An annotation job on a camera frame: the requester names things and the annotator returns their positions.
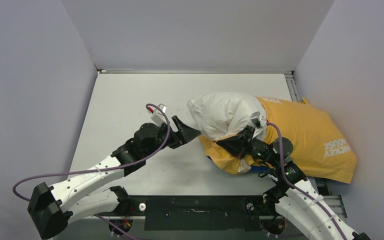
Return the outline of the yellow and blue pillowcase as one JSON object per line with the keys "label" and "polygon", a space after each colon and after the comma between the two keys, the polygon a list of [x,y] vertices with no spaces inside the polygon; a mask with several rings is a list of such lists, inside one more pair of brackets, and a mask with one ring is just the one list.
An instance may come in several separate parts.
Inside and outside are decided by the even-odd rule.
{"label": "yellow and blue pillowcase", "polygon": [[[258,97],[267,113],[267,122],[275,124],[281,135],[293,144],[291,157],[310,177],[318,177],[350,184],[357,165],[357,157],[330,116],[308,102],[295,102],[273,97]],[[266,127],[257,139],[272,143],[278,134],[272,126]],[[199,140],[205,155],[221,170],[244,174],[258,170],[260,165],[249,156],[230,155],[201,134]]]}

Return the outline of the white pillow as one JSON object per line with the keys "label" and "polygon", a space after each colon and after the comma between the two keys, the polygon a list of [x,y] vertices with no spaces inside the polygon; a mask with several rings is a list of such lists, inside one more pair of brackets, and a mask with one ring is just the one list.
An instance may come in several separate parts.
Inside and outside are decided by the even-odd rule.
{"label": "white pillow", "polygon": [[202,135],[218,141],[251,126],[252,116],[267,119],[267,112],[256,96],[243,92],[212,92],[190,99],[187,108]]}

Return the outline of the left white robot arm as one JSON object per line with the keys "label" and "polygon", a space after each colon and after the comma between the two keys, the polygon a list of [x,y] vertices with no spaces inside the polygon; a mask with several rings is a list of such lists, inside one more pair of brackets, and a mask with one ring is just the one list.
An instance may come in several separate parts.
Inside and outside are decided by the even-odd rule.
{"label": "left white robot arm", "polygon": [[69,224],[95,214],[125,214],[129,195],[123,187],[113,186],[101,193],[94,191],[140,169],[147,159],[165,147],[176,149],[201,135],[177,116],[172,120],[177,131],[165,122],[144,123],[125,144],[88,170],[62,182],[52,185],[42,182],[35,186],[27,211],[40,238],[51,239]]}

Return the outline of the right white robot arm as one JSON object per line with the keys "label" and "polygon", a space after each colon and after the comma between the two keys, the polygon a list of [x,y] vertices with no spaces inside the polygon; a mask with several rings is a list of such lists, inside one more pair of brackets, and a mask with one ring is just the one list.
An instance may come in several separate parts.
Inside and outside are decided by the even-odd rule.
{"label": "right white robot arm", "polygon": [[267,122],[267,125],[277,132],[272,143],[254,137],[252,126],[216,142],[234,157],[251,156],[272,167],[266,175],[275,186],[263,194],[263,209],[285,217],[309,240],[368,240],[370,237],[365,232],[357,232],[342,220],[304,172],[292,160],[287,160],[294,150],[293,144],[274,123]]}

